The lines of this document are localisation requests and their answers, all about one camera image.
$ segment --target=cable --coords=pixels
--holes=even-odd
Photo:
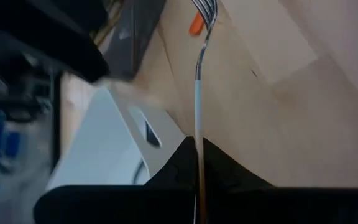
[[[205,50],[208,46],[209,37],[218,16],[218,4],[216,0],[192,0],[199,10],[201,17],[208,29],[203,48],[198,56],[195,77],[195,141],[198,152],[198,178],[199,178],[199,203],[200,203],[200,223],[206,223],[206,204],[205,204],[205,179],[204,179],[204,144],[202,133],[202,108],[201,108],[201,68],[203,64]]]
[[[132,184],[136,184],[137,179],[139,178],[140,172],[142,171],[142,169],[144,167],[145,167],[144,161],[143,161],[143,159],[141,159],[140,162],[139,162],[139,165],[136,168],[135,175],[134,175],[134,178],[132,180]]]

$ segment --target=plywood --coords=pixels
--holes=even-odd
[[[308,26],[358,89],[358,0],[281,0]]]
[[[341,67],[321,51],[272,83],[219,6],[203,66],[204,135],[275,185],[358,187],[358,91]],[[188,35],[195,14],[191,1],[167,1],[132,83],[188,135],[203,43],[203,34]]]
[[[317,59],[287,10],[276,0],[222,0],[234,27],[269,83]]]

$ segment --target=wooden surface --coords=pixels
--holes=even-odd
[[[193,134],[195,67],[205,34],[188,35],[195,14],[191,1],[167,1],[140,72],[122,91],[146,92],[188,135]],[[307,64],[291,61],[299,69],[291,67],[289,74],[280,70],[278,78],[271,79],[274,70],[266,70],[271,64],[254,57],[238,29],[241,24],[233,24],[219,3],[203,65],[205,137],[275,185],[358,187],[358,90],[341,67],[305,36],[305,49],[312,46],[316,59]],[[269,33],[283,32],[279,25],[276,22]],[[68,86],[63,107],[71,119],[63,119],[64,147],[94,91],[76,82]]]
[[[236,31],[271,84],[317,59],[279,1],[222,0]]]
[[[281,0],[307,26],[358,89],[358,0]]]

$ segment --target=orange object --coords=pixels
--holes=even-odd
[[[191,23],[189,34],[190,35],[200,35],[203,31],[204,20],[200,12],[197,12],[196,17],[194,17],[193,22]]]

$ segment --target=white surface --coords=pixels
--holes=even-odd
[[[184,140],[169,115],[157,108],[121,98],[112,88],[99,89],[85,114],[69,151],[58,163],[48,185],[130,185],[143,158],[147,178],[153,177]],[[154,148],[144,138],[145,120],[152,127],[161,147]]]

